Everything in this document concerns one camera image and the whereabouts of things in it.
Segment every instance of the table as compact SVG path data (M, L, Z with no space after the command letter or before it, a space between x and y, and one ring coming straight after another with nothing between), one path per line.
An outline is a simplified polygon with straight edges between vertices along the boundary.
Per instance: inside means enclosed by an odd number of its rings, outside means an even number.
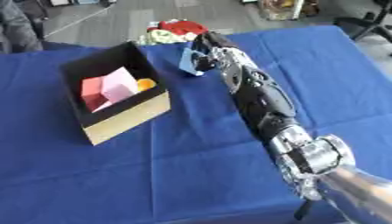
M230 38L287 91L314 136L342 137L361 169L392 179L392 83L340 29ZM0 55L0 223L291 222L302 201L219 74L178 69L183 47L143 47L167 82L171 112L96 147L72 113L59 65L99 50ZM337 221L319 202L303 223Z

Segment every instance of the gray carpet floor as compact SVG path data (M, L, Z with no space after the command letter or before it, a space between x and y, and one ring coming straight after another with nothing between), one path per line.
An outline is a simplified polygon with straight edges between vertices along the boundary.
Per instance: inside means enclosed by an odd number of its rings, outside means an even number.
M114 46L135 40L150 21L187 18L224 34L250 32L307 25L329 25L336 17L361 18L367 11L378 12L380 6L370 0L320 0L321 12L316 17L297 21L268 21L261 17L256 3L240 0L118 0L109 8L99 4L55 7L45 22L50 41L84 46ZM392 16L387 19L392 24ZM347 27L348 32L355 32ZM386 74L392 74L392 44L377 36L357 43Z

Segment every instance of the cardboard box on floor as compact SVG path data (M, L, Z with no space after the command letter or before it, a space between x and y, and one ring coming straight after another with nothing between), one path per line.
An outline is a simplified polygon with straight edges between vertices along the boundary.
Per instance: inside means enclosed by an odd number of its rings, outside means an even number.
M81 81L125 67L136 79L150 78L157 85L108 108L91 113L81 99ZM131 42L95 53L62 66L73 111L93 145L115 137L170 109L169 93L149 61Z

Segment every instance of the robotic arm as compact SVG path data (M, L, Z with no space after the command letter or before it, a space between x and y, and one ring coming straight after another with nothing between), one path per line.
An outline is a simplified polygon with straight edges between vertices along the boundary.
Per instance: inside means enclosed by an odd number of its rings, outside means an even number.
M392 223L392 183L355 167L337 136L313 139L296 121L288 95L234 43L215 32L185 49L180 67L195 75L218 68L241 117L262 141L284 180L307 202L327 200L350 221Z

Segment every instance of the person's leg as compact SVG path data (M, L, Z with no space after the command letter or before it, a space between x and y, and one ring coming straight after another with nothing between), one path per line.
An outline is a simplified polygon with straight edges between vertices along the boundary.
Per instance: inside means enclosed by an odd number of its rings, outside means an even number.
M12 0L0 0L0 24L16 52L42 50L30 21Z

